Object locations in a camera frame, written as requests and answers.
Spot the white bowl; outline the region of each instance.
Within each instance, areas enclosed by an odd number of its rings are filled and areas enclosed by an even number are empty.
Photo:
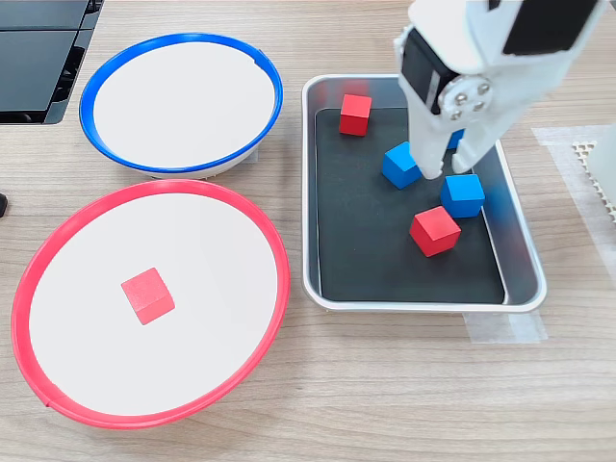
[[[80,118],[110,159],[157,178],[206,178],[249,156],[282,108],[280,75],[234,38],[174,34],[127,48],[84,89]]]

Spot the blue rim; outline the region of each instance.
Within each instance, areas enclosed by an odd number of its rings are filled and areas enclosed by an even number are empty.
[[[225,45],[240,50],[246,55],[250,56],[254,60],[254,63],[256,63],[268,74],[269,78],[271,79],[271,82],[273,83],[275,98],[273,111],[271,113],[271,117],[269,118],[268,125],[266,125],[263,131],[259,135],[257,135],[254,140],[252,140],[242,149],[239,149],[234,153],[229,154],[228,156],[221,159],[208,162],[207,164],[201,164],[199,166],[171,168],[148,167],[141,166],[139,164],[133,164],[132,162],[128,162],[118,157],[101,140],[100,136],[98,135],[98,131],[96,130],[96,125],[94,124],[94,100],[96,99],[96,95],[98,94],[98,91],[100,90],[101,86],[105,83],[105,81],[109,78],[110,75],[116,72],[116,70],[118,70],[121,66],[125,65],[132,59],[137,58],[139,55],[147,53],[151,50],[155,50],[157,48],[162,48],[164,46],[174,45],[177,43],[186,43],[189,41],[206,41],[211,43],[218,43],[220,45]],[[94,75],[91,76],[81,96],[81,104],[79,105],[79,118],[81,120],[81,126],[84,130],[84,133],[86,134],[86,137],[88,137],[88,140],[90,140],[90,142],[96,149],[98,149],[105,156],[109,157],[111,160],[116,161],[124,166],[142,171],[156,173],[189,173],[192,171],[205,170],[207,168],[219,166],[237,158],[238,156],[241,156],[248,149],[254,147],[260,140],[263,139],[263,137],[268,133],[268,131],[271,129],[271,127],[273,127],[273,124],[278,119],[278,116],[280,115],[280,110],[282,109],[282,95],[282,80],[280,79],[280,74],[278,74],[276,67],[265,55],[265,53],[253,47],[252,45],[249,45],[248,43],[237,40],[235,38],[217,36],[214,34],[172,34],[169,36],[151,38],[150,40],[146,40],[141,43],[137,43],[136,45],[133,45],[129,48],[126,48],[124,51],[119,52],[113,58],[104,63],[96,72],[94,72]]]

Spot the tape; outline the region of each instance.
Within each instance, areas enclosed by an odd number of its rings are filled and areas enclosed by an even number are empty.
[[[571,198],[576,204],[603,264],[612,281],[616,282],[616,229],[612,204],[602,200],[602,187],[586,173],[585,157],[593,142],[607,133],[609,125],[580,127],[535,128],[533,133],[541,145],[548,148]]]
[[[510,315],[467,313],[464,323],[474,344],[538,344],[548,340],[539,310]]]

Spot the white plate surface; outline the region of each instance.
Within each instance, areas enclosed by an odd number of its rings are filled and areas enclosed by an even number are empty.
[[[142,325],[120,284],[156,268],[175,308]],[[120,416],[191,402],[236,372],[266,333],[276,264],[259,227],[188,193],[138,198],[77,232],[30,312],[38,362],[69,398]]]
[[[222,159],[268,125],[274,87],[244,52],[192,41],[148,51],[116,70],[94,100],[100,138],[117,157],[155,168]]]

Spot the wooden block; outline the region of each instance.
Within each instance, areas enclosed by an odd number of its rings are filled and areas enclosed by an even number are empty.
[[[345,94],[340,111],[340,133],[356,137],[366,136],[371,105],[372,98],[368,96]]]
[[[175,308],[173,298],[155,268],[142,272],[121,285],[143,325]]]
[[[422,172],[411,155],[411,144],[408,141],[385,153],[382,172],[399,190],[422,177]]]
[[[462,230],[439,206],[416,214],[410,234],[426,257],[450,250],[457,243]]]
[[[441,203],[453,218],[479,215],[485,194],[477,175],[452,175],[445,178]]]

